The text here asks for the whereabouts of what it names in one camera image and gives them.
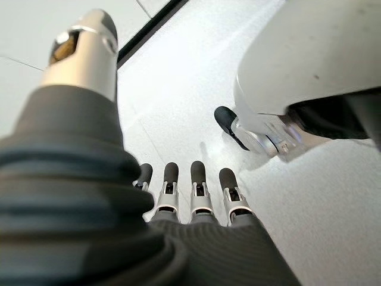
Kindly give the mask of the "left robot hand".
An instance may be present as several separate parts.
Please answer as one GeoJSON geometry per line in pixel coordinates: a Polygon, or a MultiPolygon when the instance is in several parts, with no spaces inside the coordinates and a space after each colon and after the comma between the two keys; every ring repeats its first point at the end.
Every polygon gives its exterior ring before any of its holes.
{"type": "Polygon", "coordinates": [[[182,224],[138,186],[117,108],[118,37],[89,11],[59,34],[1,140],[2,285],[298,285],[250,210],[182,224]]]}

